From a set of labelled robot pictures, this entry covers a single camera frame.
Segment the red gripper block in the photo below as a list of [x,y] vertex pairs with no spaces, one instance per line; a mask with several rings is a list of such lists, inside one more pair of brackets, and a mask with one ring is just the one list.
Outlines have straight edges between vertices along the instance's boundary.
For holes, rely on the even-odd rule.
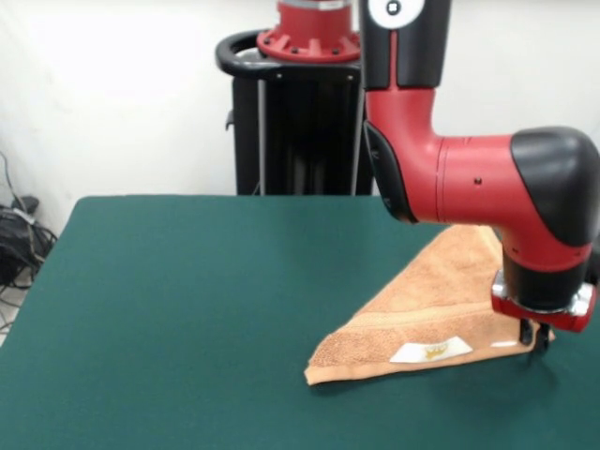
[[555,312],[542,312],[526,309],[510,299],[506,286],[493,283],[491,289],[491,305],[495,312],[519,320],[519,343],[531,346],[533,342],[533,326],[529,320],[539,324],[536,332],[536,350],[546,351],[549,347],[549,326],[574,333],[582,332],[590,323],[597,297],[596,288],[584,283],[572,297],[566,308]]

